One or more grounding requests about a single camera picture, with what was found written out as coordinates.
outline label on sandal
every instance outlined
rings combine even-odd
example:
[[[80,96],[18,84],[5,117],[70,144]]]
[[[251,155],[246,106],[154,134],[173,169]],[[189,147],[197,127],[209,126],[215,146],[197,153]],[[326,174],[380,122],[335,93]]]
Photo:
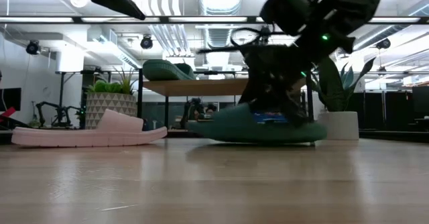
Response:
[[[254,112],[253,119],[257,123],[288,123],[289,121],[278,112]]]

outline green leaves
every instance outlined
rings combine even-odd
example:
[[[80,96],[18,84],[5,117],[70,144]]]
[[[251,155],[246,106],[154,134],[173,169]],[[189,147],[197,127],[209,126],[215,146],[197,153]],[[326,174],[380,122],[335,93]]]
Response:
[[[93,86],[89,86],[88,93],[122,93],[122,86],[117,83],[107,83],[98,80]]]
[[[125,74],[125,71],[121,67],[121,71],[118,71],[116,68],[115,70],[119,72],[119,76],[121,76],[121,86],[122,86],[122,93],[127,95],[133,94],[133,84],[136,80],[132,81],[134,69],[130,70],[128,74]]]
[[[330,112],[345,111],[349,104],[350,96],[355,91],[359,80],[367,74],[373,67],[375,58],[365,63],[359,77],[354,82],[353,68],[350,67],[347,73],[343,66],[340,73],[335,63],[329,58],[323,59],[318,65],[319,80],[314,74],[312,77],[312,88],[318,92],[320,101]]]

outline green slide sandal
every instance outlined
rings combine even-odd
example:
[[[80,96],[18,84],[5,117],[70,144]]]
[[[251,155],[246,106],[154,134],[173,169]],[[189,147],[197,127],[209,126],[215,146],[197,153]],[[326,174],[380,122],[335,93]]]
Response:
[[[236,143],[296,144],[326,137],[326,129],[318,123],[299,128],[288,123],[257,123],[247,103],[214,113],[212,121],[188,123],[188,129],[210,139]]]
[[[147,60],[143,75],[148,80],[195,80],[194,71],[185,64],[172,64],[167,60]]]

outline planter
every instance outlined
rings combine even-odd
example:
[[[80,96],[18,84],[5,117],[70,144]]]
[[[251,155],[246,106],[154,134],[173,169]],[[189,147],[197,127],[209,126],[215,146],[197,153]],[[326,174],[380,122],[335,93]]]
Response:
[[[321,113],[317,122],[326,127],[326,140],[359,140],[357,112]]]
[[[88,93],[85,129],[95,129],[106,109],[136,117],[137,104],[131,95],[119,93]]]

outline wooden floor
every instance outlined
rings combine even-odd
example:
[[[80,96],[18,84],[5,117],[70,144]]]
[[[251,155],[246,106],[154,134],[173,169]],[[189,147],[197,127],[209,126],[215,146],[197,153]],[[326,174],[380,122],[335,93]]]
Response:
[[[429,146],[1,146],[0,223],[429,223]]]

